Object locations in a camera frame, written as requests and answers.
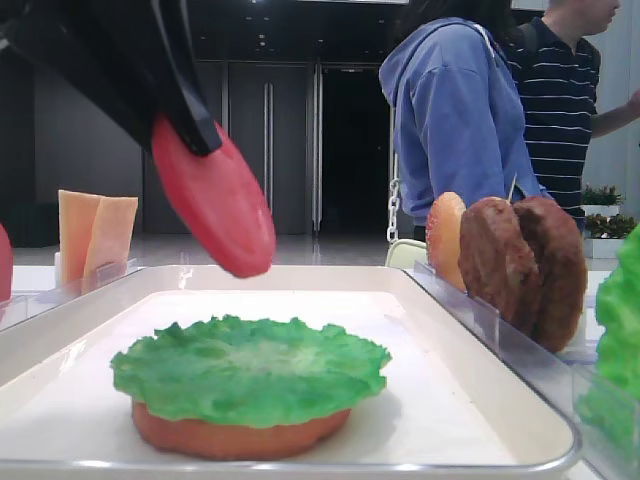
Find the person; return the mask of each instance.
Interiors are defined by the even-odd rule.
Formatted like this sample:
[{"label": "person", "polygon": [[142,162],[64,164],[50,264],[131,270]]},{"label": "person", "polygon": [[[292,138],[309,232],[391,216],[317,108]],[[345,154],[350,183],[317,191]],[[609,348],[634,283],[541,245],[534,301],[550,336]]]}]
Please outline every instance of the person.
[{"label": "person", "polygon": [[541,195],[524,143],[524,113],[507,59],[511,0],[414,0],[379,70],[395,109],[403,210],[425,238],[442,193],[466,206],[490,196]]},{"label": "person", "polygon": [[584,230],[582,173],[591,138],[640,117],[640,90],[609,112],[596,109],[600,54],[583,37],[604,32],[618,0],[550,0],[505,48],[525,110],[533,170]]}]

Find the striped shirt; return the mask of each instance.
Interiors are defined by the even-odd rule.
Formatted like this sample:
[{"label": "striped shirt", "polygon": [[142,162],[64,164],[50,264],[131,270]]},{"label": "striped shirt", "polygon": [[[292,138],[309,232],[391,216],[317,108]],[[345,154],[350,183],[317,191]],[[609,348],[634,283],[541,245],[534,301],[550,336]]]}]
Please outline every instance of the striped shirt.
[{"label": "striped shirt", "polygon": [[540,18],[531,24],[537,54],[518,43],[507,50],[525,112],[525,140],[538,181],[580,225],[582,172],[597,113],[595,49],[583,39],[574,55]]}]

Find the ceiling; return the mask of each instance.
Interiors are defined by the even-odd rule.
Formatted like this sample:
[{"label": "ceiling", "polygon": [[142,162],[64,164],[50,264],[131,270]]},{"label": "ceiling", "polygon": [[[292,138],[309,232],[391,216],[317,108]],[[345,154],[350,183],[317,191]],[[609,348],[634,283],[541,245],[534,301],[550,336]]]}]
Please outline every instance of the ceiling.
[{"label": "ceiling", "polygon": [[[380,63],[402,5],[370,1],[189,0],[195,55],[200,60]],[[520,11],[518,19],[534,13]]]}]

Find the white tray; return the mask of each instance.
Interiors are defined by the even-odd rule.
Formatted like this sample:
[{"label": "white tray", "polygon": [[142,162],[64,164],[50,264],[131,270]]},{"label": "white tray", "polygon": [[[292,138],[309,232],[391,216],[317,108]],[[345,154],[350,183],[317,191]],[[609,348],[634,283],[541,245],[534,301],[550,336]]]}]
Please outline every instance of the white tray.
[{"label": "white tray", "polygon": [[[225,313],[343,325],[390,350],[388,388],[284,462],[156,452],[109,361],[154,328]],[[250,280],[215,266],[147,268],[5,330],[0,352],[0,478],[562,478],[580,450],[571,422],[407,274],[383,267],[278,266]]]}]

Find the floor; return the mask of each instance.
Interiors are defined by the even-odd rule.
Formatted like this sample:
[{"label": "floor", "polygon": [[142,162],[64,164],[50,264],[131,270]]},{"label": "floor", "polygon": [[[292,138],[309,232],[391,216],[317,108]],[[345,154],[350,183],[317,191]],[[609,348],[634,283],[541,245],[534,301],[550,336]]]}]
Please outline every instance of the floor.
[{"label": "floor", "polygon": [[[383,265],[387,254],[384,235],[310,236],[278,238],[275,264],[280,265]],[[16,249],[16,265],[53,265],[57,247]],[[134,237],[130,258],[140,266],[212,263],[209,255],[189,235],[139,235]],[[613,270],[616,260],[587,259],[590,270]]]}]

